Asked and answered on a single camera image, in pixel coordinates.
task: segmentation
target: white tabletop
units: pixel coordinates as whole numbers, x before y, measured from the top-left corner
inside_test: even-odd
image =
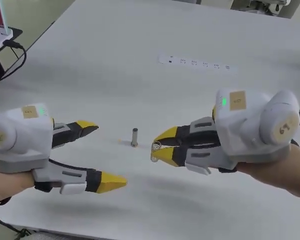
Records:
[[[161,64],[160,54],[236,72]],[[300,240],[300,198],[241,173],[204,176],[150,161],[156,136],[210,116],[226,86],[288,88],[300,103],[300,25],[169,0],[76,1],[0,83],[0,110],[45,102],[57,121],[97,123],[51,157],[123,175],[128,185],[105,194],[29,189],[0,206],[0,219],[116,240]],[[119,144],[133,128],[139,147]]]

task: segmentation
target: gray plastic part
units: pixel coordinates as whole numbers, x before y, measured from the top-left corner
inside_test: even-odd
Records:
[[[22,161],[5,161],[0,159],[0,173],[3,174],[14,174],[21,172],[28,172],[32,169],[45,168],[48,164],[47,159],[31,159]]]
[[[205,169],[213,166],[230,170],[234,169],[237,165],[236,162],[231,161],[230,158],[225,155],[221,146],[188,149],[186,152],[185,164]]]
[[[61,133],[63,131],[68,131],[68,130],[71,130],[71,129],[70,129],[70,127],[67,126],[67,124],[61,123],[61,122],[56,122],[56,123],[54,123],[53,135]],[[55,146],[52,149],[60,148],[64,145],[65,145],[65,143]]]
[[[217,131],[212,117],[206,116],[190,123],[190,133]]]
[[[56,165],[48,161],[45,168],[33,169],[32,175],[36,182],[56,182],[61,183],[61,186],[63,186],[66,184],[84,184],[87,172]]]

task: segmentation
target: metal pin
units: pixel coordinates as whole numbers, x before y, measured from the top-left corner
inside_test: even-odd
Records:
[[[131,147],[138,146],[138,128],[132,129],[132,141],[131,141]]]

